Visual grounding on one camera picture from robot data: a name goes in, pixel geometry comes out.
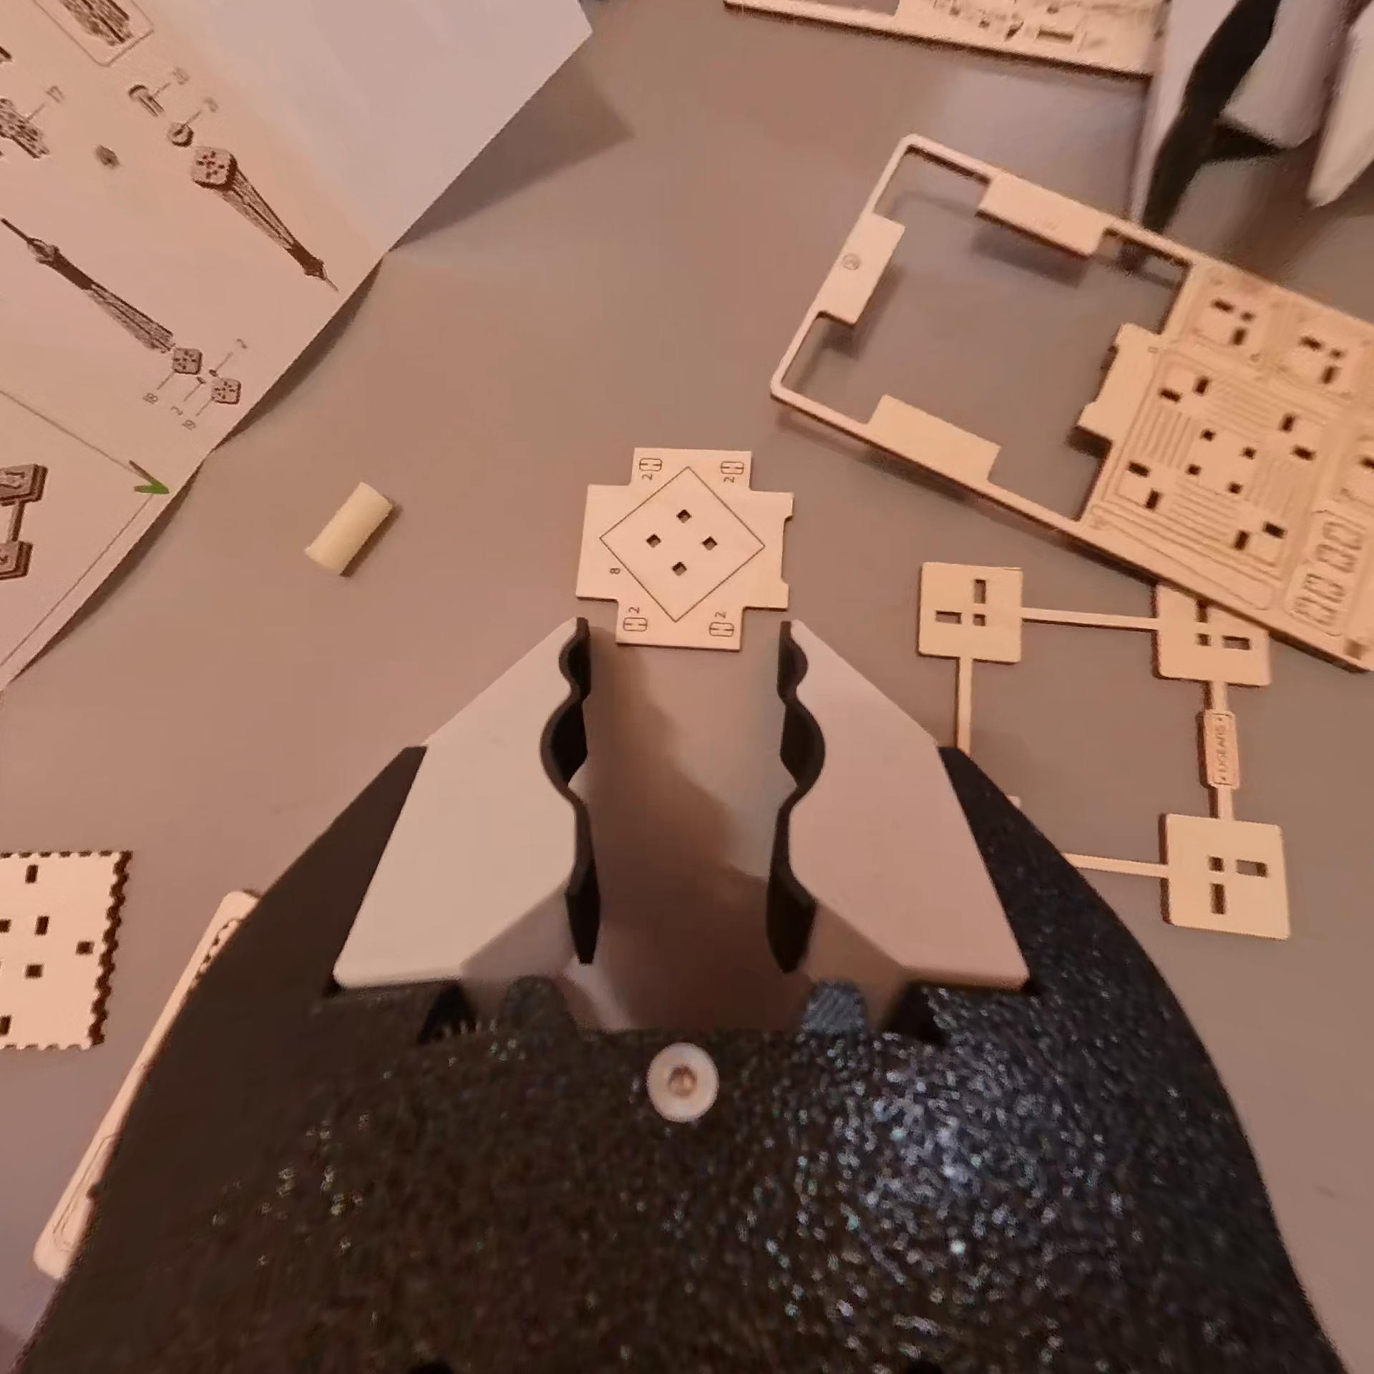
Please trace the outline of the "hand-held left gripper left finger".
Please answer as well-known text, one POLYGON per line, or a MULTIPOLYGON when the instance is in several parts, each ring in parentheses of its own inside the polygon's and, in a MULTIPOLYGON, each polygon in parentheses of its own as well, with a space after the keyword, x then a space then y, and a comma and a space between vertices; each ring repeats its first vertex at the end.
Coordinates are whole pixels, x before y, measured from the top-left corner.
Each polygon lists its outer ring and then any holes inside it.
POLYGON ((333 976, 457 983, 482 1012, 522 976, 596 960, 588 803, 591 628, 575 616, 434 731, 333 976))

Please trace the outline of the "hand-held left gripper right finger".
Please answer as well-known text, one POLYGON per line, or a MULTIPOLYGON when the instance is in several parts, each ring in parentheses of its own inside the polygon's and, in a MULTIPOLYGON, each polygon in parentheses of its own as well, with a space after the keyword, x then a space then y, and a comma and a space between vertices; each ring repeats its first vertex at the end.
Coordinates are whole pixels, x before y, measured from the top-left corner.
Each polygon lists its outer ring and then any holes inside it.
POLYGON ((933 736, 814 629, 779 629, 779 806, 766 894, 784 973, 859 989, 1021 991, 1030 968, 933 736))

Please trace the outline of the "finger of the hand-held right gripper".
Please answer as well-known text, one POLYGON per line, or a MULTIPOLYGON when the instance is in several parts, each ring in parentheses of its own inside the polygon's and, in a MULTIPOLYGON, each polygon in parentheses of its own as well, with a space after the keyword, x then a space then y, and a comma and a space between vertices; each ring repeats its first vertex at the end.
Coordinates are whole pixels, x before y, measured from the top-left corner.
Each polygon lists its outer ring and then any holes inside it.
POLYGON ((1278 148, 1316 140, 1308 201, 1340 199, 1373 163, 1373 3, 1283 1, 1234 125, 1278 148))
POLYGON ((1278 11, 1280 1, 1169 3, 1133 176, 1133 217, 1144 229, 1170 227, 1278 11))

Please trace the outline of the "wooden four-square frame piece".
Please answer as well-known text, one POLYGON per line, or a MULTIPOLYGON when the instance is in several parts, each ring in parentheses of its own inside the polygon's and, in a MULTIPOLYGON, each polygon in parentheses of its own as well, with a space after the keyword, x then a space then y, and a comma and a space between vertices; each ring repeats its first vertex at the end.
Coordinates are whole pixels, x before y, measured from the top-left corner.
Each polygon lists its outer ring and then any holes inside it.
POLYGON ((1273 680, 1268 633, 1241 616, 1159 583, 1151 613, 1031 606, 1021 569, 928 561, 918 588, 917 651, 956 665, 956 745, 972 752, 974 667, 1020 664, 1025 626, 1139 631, 1152 637, 1157 675, 1203 691, 1196 718, 1206 814, 1162 816, 1154 862, 1067 853, 1087 873, 1157 881, 1164 917, 1178 929, 1286 940, 1293 934, 1280 826, 1237 812, 1244 752, 1231 695, 1273 680))

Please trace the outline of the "wooden puzzle sheet square cutout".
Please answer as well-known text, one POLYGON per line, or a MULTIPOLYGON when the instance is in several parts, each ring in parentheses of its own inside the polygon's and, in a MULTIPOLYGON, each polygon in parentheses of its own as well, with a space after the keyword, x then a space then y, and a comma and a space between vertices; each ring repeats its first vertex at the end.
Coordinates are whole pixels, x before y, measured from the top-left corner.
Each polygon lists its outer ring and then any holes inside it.
POLYGON ((1241 615, 1371 672, 1371 322, 920 134, 895 147, 769 381, 774 400, 1241 615), (920 160, 979 186, 976 214, 1074 263, 1105 248, 1178 268, 1155 328, 1124 322, 1075 428, 1105 444, 1083 508, 992 477, 1000 444, 884 394, 869 418, 787 381, 814 327, 861 323, 905 227, 879 211, 920 160))

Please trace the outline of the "cross-shaped wooden piece diamond print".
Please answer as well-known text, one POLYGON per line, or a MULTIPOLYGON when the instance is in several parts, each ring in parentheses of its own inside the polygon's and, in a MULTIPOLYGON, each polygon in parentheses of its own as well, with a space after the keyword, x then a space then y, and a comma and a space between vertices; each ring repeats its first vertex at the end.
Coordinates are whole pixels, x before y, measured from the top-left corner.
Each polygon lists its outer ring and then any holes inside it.
POLYGON ((737 651, 748 610, 789 608, 794 513, 748 451, 639 448, 625 484, 590 487, 576 595, 616 603, 619 644, 737 651))

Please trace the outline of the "grey desk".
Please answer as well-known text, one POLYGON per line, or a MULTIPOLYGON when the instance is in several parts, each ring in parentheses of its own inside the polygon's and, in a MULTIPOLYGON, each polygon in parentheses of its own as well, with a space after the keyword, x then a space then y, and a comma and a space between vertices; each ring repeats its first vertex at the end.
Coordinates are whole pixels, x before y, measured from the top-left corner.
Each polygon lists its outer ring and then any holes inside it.
MULTIPOLYGON (((392 251, 179 507, 4 695, 4 850, 127 848, 107 1037, 4 1053, 4 1369, 53 1293, 32 1248, 189 955, 395 757, 565 618, 594 629, 586 790, 604 894, 580 983, 604 1025, 776 1027, 765 937, 779 616, 738 654, 617 646, 575 595, 588 485, 640 444, 748 449, 796 495, 791 613, 941 742, 954 667, 917 652, 925 561, 1021 567, 1031 606, 1147 613, 1147 583, 776 404, 768 381, 902 137, 1110 212, 1141 86, 722 3, 601 3, 575 60, 392 251), (357 482, 398 515, 347 577, 307 543, 357 482)), ((908 166, 908 229, 856 333, 796 384, 886 392, 1002 444, 1072 510, 1070 441, 1121 320, 1169 284, 1059 261, 908 166)), ((1208 808, 1191 682, 1142 631, 1031 624, 974 669, 974 758, 1065 852, 1159 857, 1208 808)), ((1283 829, 1288 940, 1162 919, 1093 875, 1170 979, 1255 1145, 1350 1370, 1371 1370, 1371 675, 1285 642, 1237 691, 1237 811, 1283 829)))

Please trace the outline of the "wooden puzzle sheet rectangular hole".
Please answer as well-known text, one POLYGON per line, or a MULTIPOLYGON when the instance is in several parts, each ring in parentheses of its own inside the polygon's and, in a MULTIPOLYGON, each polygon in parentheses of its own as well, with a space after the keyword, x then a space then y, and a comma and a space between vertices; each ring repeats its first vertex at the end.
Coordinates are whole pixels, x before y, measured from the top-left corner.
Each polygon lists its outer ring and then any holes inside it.
POLYGON ((1170 9, 1165 1, 729 1, 727 6, 1124 76, 1154 73, 1170 9))

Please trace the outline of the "cream wax stick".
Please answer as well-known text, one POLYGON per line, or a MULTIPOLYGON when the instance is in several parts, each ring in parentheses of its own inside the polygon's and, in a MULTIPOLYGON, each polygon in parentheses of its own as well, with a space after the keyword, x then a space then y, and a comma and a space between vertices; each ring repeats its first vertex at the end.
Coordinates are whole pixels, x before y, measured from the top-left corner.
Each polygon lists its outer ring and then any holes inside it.
POLYGON ((395 513, 392 498, 367 482, 361 482, 321 533, 303 549, 307 559, 326 572, 349 574, 374 536, 395 513))

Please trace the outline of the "small serrated square wooden piece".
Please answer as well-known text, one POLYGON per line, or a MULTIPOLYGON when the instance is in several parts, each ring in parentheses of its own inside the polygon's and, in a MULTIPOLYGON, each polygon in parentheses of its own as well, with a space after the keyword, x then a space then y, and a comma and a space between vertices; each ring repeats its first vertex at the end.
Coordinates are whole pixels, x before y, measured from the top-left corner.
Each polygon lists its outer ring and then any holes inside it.
POLYGON ((2 1048, 104 1040, 130 852, 4 852, 2 1048))

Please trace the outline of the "white tower instruction sheet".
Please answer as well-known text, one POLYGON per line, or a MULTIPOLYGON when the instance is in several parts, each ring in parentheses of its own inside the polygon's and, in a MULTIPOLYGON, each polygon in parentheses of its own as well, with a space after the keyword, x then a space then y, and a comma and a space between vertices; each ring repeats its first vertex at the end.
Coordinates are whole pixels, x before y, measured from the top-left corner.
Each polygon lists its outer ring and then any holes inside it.
POLYGON ((591 34, 580 3, 2 3, 2 682, 591 34))

